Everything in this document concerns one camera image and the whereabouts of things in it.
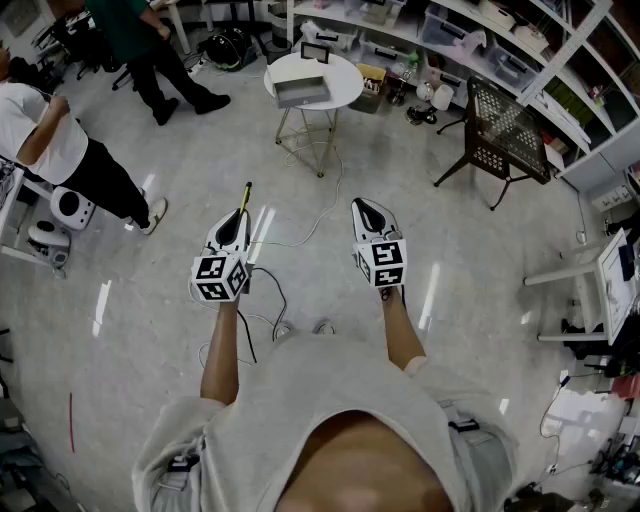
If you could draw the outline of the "yellow cardboard box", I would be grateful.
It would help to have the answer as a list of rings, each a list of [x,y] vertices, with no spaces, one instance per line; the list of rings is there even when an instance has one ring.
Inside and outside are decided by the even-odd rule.
[[[358,63],[356,68],[362,75],[363,89],[349,107],[359,112],[375,114],[384,96],[386,71],[364,63]]]

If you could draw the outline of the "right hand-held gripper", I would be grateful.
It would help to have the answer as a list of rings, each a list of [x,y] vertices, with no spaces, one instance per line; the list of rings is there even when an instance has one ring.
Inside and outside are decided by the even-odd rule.
[[[406,241],[398,239],[399,227],[393,213],[363,197],[352,201],[351,211],[356,240],[367,242],[354,245],[357,267],[367,283],[376,289],[404,285],[407,274]]]

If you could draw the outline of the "white box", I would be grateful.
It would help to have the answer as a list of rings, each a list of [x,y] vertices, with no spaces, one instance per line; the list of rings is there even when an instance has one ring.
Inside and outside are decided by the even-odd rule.
[[[331,99],[324,74],[318,70],[267,68],[271,93],[279,109],[322,103]]]

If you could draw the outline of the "white shelving unit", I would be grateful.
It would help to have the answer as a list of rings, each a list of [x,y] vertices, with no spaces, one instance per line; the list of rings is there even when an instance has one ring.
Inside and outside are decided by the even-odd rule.
[[[285,0],[296,21],[348,24],[450,58],[531,108],[565,151],[559,177],[580,192],[614,185],[640,160],[640,0]],[[498,79],[479,48],[464,56],[418,39],[439,5],[503,37],[539,63],[519,91]]]

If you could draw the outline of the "black backpack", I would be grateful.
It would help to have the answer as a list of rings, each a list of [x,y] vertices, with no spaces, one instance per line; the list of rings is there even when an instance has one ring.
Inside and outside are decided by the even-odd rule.
[[[248,32],[227,28],[208,37],[197,47],[220,70],[236,72],[257,59],[253,40]]]

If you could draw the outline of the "black mesh trash bin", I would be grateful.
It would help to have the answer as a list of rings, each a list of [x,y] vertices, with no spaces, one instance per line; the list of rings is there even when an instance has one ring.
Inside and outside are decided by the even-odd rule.
[[[281,45],[275,44],[273,40],[267,41],[264,44],[263,50],[267,64],[271,65],[278,59],[289,55],[291,53],[291,48],[292,45],[287,40],[285,40]]]

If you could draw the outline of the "black rectangular frame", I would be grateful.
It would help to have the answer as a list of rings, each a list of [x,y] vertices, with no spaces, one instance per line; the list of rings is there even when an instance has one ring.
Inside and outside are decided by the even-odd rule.
[[[300,54],[303,59],[316,60],[319,63],[328,64],[330,47],[322,44],[302,42]]]

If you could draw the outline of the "person's right forearm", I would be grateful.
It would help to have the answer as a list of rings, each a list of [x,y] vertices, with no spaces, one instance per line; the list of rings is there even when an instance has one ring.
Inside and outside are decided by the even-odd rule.
[[[414,358],[424,357],[425,351],[398,289],[383,288],[380,297],[388,358],[391,363],[404,370]]]

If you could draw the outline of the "person's torso in grey shirt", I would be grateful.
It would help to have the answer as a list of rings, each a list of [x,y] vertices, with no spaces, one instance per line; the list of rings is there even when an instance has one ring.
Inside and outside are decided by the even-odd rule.
[[[424,357],[401,370],[371,346],[290,333],[248,371],[231,405],[184,397],[166,405],[132,472],[138,512],[273,512],[310,435],[359,411],[434,470],[454,512],[499,512],[517,473],[516,439],[496,401]],[[475,419],[457,433],[449,421]],[[189,473],[168,473],[197,453]]]

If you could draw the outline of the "round white side table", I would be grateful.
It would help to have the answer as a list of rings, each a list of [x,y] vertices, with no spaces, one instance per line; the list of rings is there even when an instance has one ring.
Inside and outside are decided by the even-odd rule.
[[[331,93],[326,102],[279,109],[271,93],[271,83],[264,74],[264,86],[282,111],[275,133],[275,143],[299,160],[316,175],[322,178],[329,154],[335,149],[335,135],[340,110],[349,106],[362,92],[363,78],[354,64],[347,59],[329,55],[329,63],[307,60],[300,53],[286,55],[273,64],[276,70],[318,70],[324,74]]]

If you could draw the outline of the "white round speaker device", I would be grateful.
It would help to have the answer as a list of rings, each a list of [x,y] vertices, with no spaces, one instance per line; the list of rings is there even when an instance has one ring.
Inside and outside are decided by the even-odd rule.
[[[82,231],[89,224],[96,205],[83,195],[66,187],[56,187],[50,198],[53,216],[66,227]]]

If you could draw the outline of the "black mesh chair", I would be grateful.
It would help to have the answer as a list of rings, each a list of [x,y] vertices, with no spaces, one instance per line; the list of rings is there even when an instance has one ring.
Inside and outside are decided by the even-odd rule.
[[[494,86],[472,77],[467,81],[468,102],[464,125],[464,153],[435,183],[472,165],[504,183],[532,179],[541,185],[551,180],[545,144],[537,118]]]

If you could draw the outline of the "white grey floor device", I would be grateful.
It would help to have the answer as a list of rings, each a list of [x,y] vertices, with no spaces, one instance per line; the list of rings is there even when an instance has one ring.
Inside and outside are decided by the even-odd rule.
[[[71,237],[54,223],[40,220],[28,228],[27,244],[34,256],[59,270],[68,261]]]

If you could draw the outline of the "person's left forearm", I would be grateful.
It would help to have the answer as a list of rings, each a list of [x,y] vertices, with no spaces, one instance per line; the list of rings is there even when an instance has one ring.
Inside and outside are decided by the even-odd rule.
[[[238,301],[220,305],[200,385],[200,396],[232,404],[239,389]]]

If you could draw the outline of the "black office chair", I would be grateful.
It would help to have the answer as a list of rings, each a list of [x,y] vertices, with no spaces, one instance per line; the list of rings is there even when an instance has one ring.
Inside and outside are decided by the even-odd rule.
[[[115,73],[122,68],[88,10],[66,15],[45,27],[32,40],[32,45],[38,50],[37,61],[41,64],[46,57],[63,51],[64,63],[77,65],[78,81],[89,71]]]

